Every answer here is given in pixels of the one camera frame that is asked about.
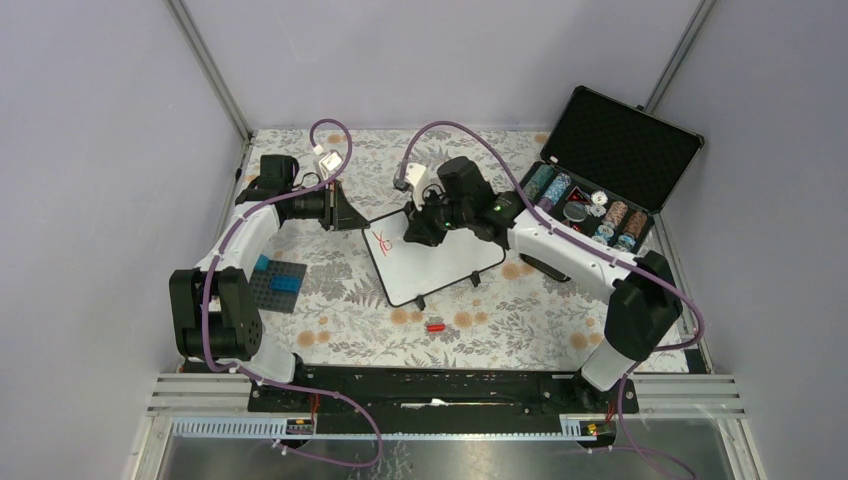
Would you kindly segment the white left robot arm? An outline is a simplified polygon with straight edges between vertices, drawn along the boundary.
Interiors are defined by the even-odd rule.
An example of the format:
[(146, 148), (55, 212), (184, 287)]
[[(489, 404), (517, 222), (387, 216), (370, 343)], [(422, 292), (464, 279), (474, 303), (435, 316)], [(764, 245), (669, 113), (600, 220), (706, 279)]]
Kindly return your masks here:
[(179, 354), (215, 372), (274, 383), (272, 398), (288, 411), (307, 404), (311, 387), (296, 375), (296, 355), (263, 339), (249, 284), (257, 262), (287, 220), (315, 220), (327, 231), (370, 224), (347, 200), (340, 181), (297, 191), (298, 172), (291, 156), (262, 156), (260, 173), (237, 197), (227, 230), (194, 267), (176, 270), (169, 279)]

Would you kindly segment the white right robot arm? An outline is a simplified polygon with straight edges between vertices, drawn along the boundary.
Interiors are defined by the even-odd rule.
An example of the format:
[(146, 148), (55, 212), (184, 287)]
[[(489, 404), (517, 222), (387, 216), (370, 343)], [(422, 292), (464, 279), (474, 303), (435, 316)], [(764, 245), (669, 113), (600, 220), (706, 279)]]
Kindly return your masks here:
[(653, 251), (638, 256), (603, 246), (548, 215), (520, 187), (495, 193), (464, 156), (442, 164), (436, 183), (427, 174), (404, 161), (396, 175), (396, 188), (411, 194), (406, 241), (435, 247), (447, 232), (468, 229), (577, 281), (606, 304), (604, 339), (573, 386), (579, 407), (601, 410), (613, 386), (655, 351), (682, 314), (668, 261)]

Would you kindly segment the small white whiteboard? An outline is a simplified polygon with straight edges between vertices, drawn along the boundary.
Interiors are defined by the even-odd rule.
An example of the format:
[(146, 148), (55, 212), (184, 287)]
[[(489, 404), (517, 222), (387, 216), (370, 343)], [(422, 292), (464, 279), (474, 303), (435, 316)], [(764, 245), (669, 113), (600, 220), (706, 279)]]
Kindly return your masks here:
[(397, 210), (361, 230), (387, 303), (394, 308), (412, 303), (423, 309), (425, 298), (435, 292), (464, 281), (477, 286), (482, 272), (506, 259), (503, 247), (468, 230), (448, 232), (436, 247), (407, 242), (403, 236), (408, 226), (404, 211)]

